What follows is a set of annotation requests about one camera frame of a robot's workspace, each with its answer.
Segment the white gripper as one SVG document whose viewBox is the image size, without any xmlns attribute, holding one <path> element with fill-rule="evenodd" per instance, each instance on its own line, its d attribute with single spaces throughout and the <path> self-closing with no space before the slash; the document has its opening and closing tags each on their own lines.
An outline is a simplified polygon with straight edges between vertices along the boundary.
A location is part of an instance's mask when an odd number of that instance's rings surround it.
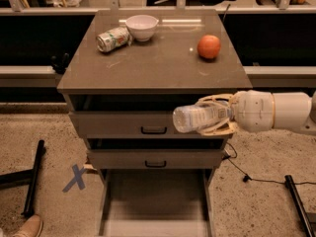
<svg viewBox="0 0 316 237">
<path fill-rule="evenodd" d="M 198 131 L 202 136 L 222 136 L 233 134 L 238 126 L 249 132 L 270 130 L 274 125 L 274 97 L 271 93 L 240 91 L 233 94 L 217 94 L 200 98 L 198 104 L 228 104 L 234 113 L 234 121 L 221 122 Z"/>
</svg>

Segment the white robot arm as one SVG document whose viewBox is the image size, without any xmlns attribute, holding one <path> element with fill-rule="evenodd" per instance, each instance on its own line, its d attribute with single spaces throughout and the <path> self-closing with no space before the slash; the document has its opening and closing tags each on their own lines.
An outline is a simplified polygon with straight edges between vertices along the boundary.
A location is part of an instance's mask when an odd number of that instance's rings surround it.
<svg viewBox="0 0 316 237">
<path fill-rule="evenodd" d="M 286 129 L 315 134 L 315 97 L 305 93 L 239 91 L 201 98 L 198 105 L 214 104 L 230 111 L 230 117 L 197 130 L 203 136 L 232 134 L 237 129 L 261 132 Z"/>
</svg>

